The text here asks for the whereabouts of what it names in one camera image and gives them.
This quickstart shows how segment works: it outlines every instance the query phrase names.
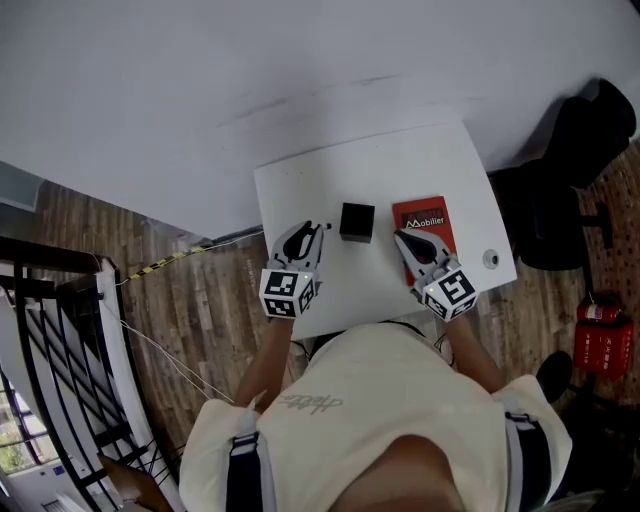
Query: black suspender strap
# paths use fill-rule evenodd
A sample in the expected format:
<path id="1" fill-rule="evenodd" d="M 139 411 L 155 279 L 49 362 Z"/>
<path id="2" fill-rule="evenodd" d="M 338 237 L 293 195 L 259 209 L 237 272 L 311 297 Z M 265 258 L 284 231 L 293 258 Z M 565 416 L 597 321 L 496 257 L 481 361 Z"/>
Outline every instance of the black suspender strap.
<path id="1" fill-rule="evenodd" d="M 227 512 L 262 512 L 258 432 L 234 437 L 229 452 Z"/>
<path id="2" fill-rule="evenodd" d="M 551 488 L 551 456 L 549 443 L 540 423 L 528 414 L 507 412 L 518 435 L 522 461 L 520 512 L 536 510 L 544 505 Z"/>

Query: red fire extinguisher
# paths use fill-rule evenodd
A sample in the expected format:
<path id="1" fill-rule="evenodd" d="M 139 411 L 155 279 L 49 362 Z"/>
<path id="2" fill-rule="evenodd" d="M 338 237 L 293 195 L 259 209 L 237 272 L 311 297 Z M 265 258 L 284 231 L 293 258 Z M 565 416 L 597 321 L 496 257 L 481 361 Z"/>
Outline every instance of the red fire extinguisher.
<path id="1" fill-rule="evenodd" d="M 615 295 L 596 296 L 578 306 L 579 322 L 613 324 L 620 314 L 620 300 Z"/>

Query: black cube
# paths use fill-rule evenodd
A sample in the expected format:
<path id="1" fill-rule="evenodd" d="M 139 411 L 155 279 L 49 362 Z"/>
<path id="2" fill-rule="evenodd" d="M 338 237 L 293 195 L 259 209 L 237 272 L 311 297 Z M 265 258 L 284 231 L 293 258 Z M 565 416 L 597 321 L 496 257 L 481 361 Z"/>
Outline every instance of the black cube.
<path id="1" fill-rule="evenodd" d="M 342 203 L 340 238 L 349 242 L 371 242 L 375 206 L 368 204 Z"/>

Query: window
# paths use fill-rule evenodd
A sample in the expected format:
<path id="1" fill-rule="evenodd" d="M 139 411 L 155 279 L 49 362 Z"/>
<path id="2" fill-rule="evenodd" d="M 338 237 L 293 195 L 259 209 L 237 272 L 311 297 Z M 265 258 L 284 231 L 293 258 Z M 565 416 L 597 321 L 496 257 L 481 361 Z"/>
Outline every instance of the window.
<path id="1" fill-rule="evenodd" d="M 11 474 L 57 458 L 47 429 L 0 370 L 0 468 Z"/>

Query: wooden floor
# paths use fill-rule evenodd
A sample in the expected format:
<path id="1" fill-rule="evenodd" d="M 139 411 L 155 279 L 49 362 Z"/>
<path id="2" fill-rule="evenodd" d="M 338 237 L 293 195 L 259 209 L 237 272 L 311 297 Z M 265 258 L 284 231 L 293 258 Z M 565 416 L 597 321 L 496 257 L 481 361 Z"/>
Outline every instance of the wooden floor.
<path id="1" fill-rule="evenodd" d="M 587 230 L 598 288 L 618 289 L 629 314 L 640 320 L 640 145 L 636 144 L 580 192 L 585 213 L 605 199 L 612 211 L 614 251 L 606 255 L 598 234 Z M 111 257 L 123 275 L 182 249 L 166 230 L 133 212 L 45 184 L 38 206 L 40 243 Z M 197 254 L 123 285 L 128 322 L 232 395 L 267 326 L 257 300 L 260 270 L 267 259 L 262 235 Z M 518 280 L 482 295 L 472 313 L 483 344 L 510 378 L 535 372 L 550 353 L 573 354 L 575 311 L 584 295 L 581 271 L 543 272 L 517 264 Z M 432 341 L 442 332 L 433 317 L 411 322 Z M 186 382 L 162 354 L 131 335 L 152 421 L 165 429 L 169 448 L 186 442 L 205 397 Z M 287 382 L 304 370 L 291 355 Z M 616 383 L 601 381 L 600 394 L 623 403 L 640 401 L 638 352 L 634 371 Z M 574 382 L 584 375 L 576 371 Z M 210 396 L 215 393 L 205 389 Z"/>

